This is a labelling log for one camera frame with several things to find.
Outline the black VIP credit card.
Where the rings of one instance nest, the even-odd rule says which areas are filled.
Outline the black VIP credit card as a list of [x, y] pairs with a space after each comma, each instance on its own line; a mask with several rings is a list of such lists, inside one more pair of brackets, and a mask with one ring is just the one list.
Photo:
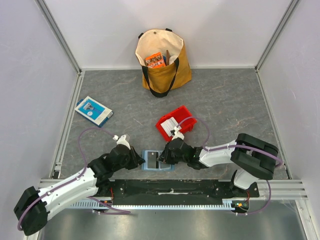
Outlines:
[[147, 168], [148, 169], [157, 169], [158, 168], [158, 152], [148, 151], [147, 152]]

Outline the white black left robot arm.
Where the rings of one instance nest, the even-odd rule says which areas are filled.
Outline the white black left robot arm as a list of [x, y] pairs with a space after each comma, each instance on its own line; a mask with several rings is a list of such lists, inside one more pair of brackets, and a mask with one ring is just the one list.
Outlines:
[[106, 196], [115, 172], [135, 169], [144, 162], [132, 146], [119, 144], [56, 184], [41, 189], [28, 187], [13, 209], [18, 219], [17, 229], [26, 236], [35, 234], [71, 204], [96, 194]]

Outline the blue leather card holder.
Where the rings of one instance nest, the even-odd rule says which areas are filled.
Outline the blue leather card holder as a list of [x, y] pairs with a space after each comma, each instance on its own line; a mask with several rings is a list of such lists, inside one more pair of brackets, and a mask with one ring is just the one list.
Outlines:
[[153, 171], [153, 172], [170, 172], [175, 169], [174, 165], [166, 164], [157, 160], [161, 155], [161, 150], [143, 150], [142, 158], [144, 163], [141, 169], [143, 171]]

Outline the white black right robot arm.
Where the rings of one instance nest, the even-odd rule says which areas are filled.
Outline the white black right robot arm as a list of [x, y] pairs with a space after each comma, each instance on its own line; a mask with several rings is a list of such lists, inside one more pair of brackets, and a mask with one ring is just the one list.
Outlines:
[[175, 135], [165, 145], [157, 161], [168, 165], [183, 162], [195, 170], [233, 163], [239, 170], [232, 176], [229, 191], [233, 196], [240, 197], [257, 180], [273, 179], [275, 169], [283, 164], [278, 153], [275, 145], [246, 133], [214, 147], [192, 147], [184, 141], [184, 136]]

